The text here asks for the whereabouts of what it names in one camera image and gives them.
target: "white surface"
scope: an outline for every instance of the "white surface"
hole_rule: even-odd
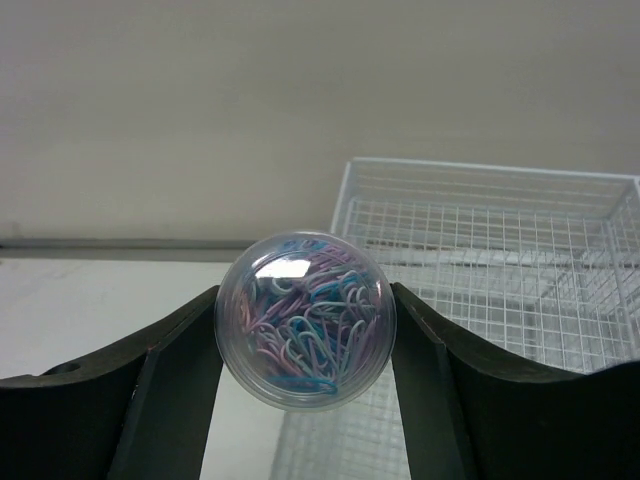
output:
[[[3,0],[0,237],[325,228],[357,155],[636,169],[637,0]]]
[[[0,259],[0,377],[40,374],[133,333],[229,264]],[[268,479],[283,413],[223,370],[201,478]]]

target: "white wall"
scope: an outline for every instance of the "white wall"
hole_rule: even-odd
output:
[[[328,227],[344,162],[640,172],[637,0],[3,0],[0,238]]]

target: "round plastic jar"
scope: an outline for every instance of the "round plastic jar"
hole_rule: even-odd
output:
[[[391,287],[364,252],[295,232],[254,244],[216,301],[218,348],[250,393],[285,410],[340,406],[385,368],[396,333]]]

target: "wire mesh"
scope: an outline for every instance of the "wire mesh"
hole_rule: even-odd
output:
[[[640,353],[639,192],[628,176],[357,159],[333,231],[477,335],[589,373]],[[390,369],[326,415],[287,414],[272,478],[409,478]],[[300,446],[316,436],[324,449]],[[320,476],[286,476],[312,458],[331,459]]]

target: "wire grid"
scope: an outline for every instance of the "wire grid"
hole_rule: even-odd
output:
[[[332,231],[477,335],[587,373],[638,356],[639,192],[633,177],[356,160]],[[274,479],[410,478],[390,368],[341,409],[285,418]]]

